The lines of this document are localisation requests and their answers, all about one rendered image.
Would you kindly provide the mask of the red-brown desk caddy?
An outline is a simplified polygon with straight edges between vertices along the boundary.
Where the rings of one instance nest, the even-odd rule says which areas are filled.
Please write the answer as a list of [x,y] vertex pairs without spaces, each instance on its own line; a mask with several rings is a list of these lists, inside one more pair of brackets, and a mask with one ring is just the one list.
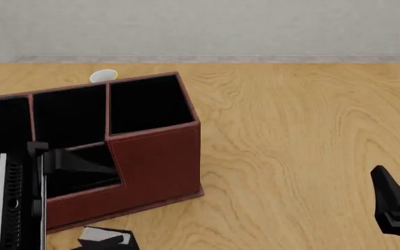
[[47,230],[203,195],[201,123],[176,72],[0,96],[0,152],[106,147],[117,174],[56,170]]

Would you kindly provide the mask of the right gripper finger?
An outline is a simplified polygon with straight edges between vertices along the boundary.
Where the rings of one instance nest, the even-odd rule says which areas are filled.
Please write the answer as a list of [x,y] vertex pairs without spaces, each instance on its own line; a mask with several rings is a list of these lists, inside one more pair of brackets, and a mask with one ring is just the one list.
[[400,185],[382,165],[370,172],[376,201],[377,213],[400,212]]

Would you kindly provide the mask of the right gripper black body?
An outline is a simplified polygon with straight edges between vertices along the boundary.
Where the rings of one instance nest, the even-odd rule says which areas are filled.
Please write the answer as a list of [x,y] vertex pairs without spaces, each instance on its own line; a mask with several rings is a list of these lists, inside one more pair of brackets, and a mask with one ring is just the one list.
[[374,217],[382,233],[400,235],[400,210],[384,210],[376,208]]

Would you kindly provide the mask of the black book with white pages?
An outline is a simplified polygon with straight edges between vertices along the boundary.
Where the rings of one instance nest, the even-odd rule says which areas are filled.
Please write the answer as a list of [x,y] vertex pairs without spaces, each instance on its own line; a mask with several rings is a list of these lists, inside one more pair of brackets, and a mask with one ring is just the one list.
[[132,231],[84,226],[78,242],[71,250],[140,250]]

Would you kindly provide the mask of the white mug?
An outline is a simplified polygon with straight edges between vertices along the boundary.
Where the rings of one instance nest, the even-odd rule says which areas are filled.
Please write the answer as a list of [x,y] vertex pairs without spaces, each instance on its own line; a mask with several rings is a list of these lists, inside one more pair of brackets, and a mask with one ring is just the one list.
[[113,69],[103,69],[92,73],[89,77],[91,83],[100,83],[104,81],[114,81],[118,77],[118,72]]

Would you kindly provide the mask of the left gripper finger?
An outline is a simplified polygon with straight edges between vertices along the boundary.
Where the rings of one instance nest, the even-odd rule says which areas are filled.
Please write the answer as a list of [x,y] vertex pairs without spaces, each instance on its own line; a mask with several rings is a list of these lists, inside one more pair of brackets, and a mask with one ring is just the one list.
[[52,174],[56,170],[117,174],[113,158],[106,147],[47,151],[45,153],[45,173]]

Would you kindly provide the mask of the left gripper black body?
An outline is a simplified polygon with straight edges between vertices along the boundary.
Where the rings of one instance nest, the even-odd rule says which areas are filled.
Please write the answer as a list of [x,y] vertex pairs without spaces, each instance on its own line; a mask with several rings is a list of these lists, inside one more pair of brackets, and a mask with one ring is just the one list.
[[0,153],[0,250],[46,250],[48,150],[27,142],[23,151]]

